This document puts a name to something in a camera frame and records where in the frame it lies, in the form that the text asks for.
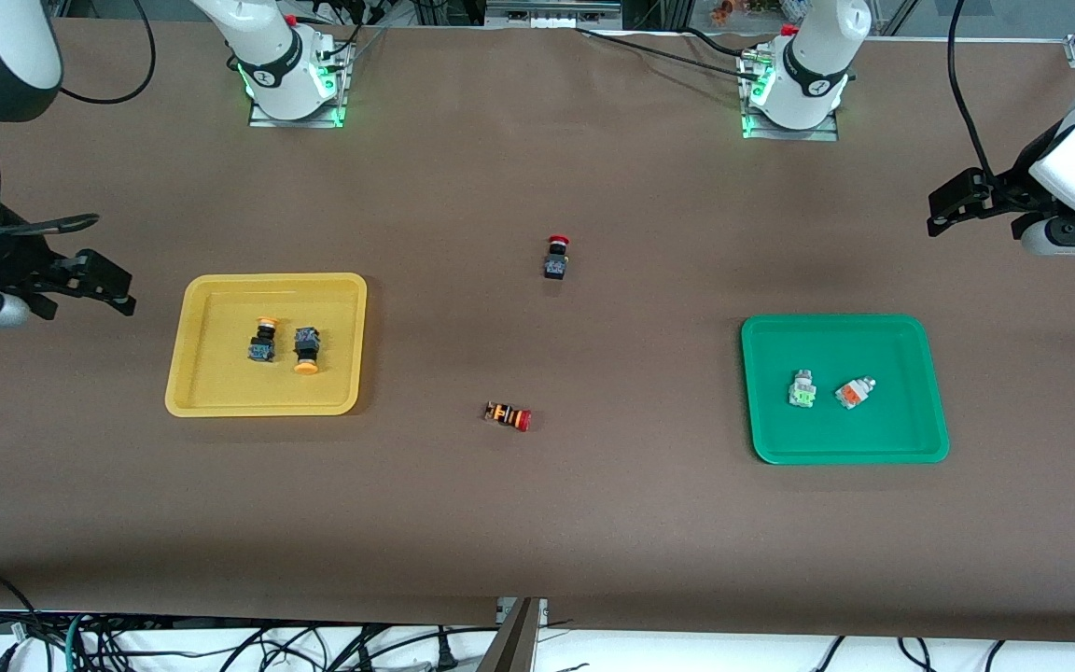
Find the brown table surface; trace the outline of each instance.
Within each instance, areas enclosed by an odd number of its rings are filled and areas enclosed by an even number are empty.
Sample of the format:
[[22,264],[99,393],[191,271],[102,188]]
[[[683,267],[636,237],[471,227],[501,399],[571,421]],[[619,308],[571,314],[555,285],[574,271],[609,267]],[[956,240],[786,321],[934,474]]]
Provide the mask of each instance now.
[[[944,44],[866,43],[840,142],[789,144],[741,139],[725,76],[564,30],[391,30],[345,129],[248,129],[217,30],[155,30],[135,101],[0,124],[5,202],[102,213],[53,244],[138,297],[0,331],[0,571],[39,606],[1075,639],[1075,259],[927,238],[973,162]],[[137,23],[57,32],[78,92],[144,72]],[[1057,44],[959,54],[1000,170],[1075,97]],[[353,415],[168,415],[190,280],[329,271],[371,285]],[[948,458],[760,462],[735,333],[792,312],[922,320]]]

